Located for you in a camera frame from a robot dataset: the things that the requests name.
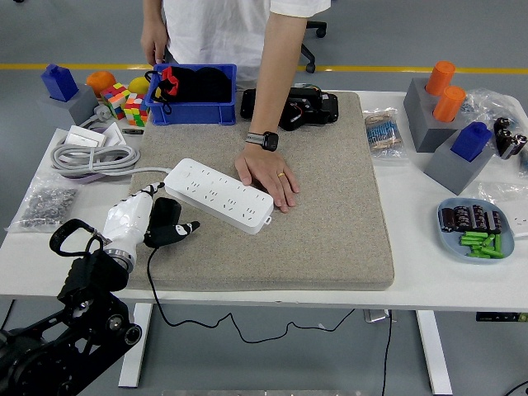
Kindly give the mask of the person's right hand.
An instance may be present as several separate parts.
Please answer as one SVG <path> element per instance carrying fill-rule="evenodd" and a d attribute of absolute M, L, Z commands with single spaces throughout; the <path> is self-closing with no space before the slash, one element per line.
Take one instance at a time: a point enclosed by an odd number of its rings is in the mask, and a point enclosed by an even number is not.
<path fill-rule="evenodd" d="M 154 66 L 165 60 L 168 34 L 162 20 L 145 20 L 140 44 L 148 64 Z"/>

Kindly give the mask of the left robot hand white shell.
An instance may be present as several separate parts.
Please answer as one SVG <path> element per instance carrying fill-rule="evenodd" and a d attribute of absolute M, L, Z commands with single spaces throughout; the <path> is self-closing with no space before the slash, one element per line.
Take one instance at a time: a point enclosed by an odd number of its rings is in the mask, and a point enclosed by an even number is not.
<path fill-rule="evenodd" d="M 109 210 L 102 231 L 108 255 L 132 266 L 139 244 L 160 248 L 180 242 L 200 227 L 198 221 L 179 222 L 182 207 L 174 199 L 154 197 L 162 188 L 162 182 L 149 184 Z"/>

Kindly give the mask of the person's left hand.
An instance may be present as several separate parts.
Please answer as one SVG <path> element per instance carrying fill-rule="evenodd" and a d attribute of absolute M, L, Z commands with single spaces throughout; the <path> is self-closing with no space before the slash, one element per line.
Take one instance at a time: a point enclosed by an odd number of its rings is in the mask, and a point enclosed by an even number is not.
<path fill-rule="evenodd" d="M 259 183 L 273 198 L 275 206 L 287 213 L 296 206 L 299 183 L 278 152 L 266 151 L 257 144 L 244 144 L 234 162 L 240 181 L 245 186 Z"/>

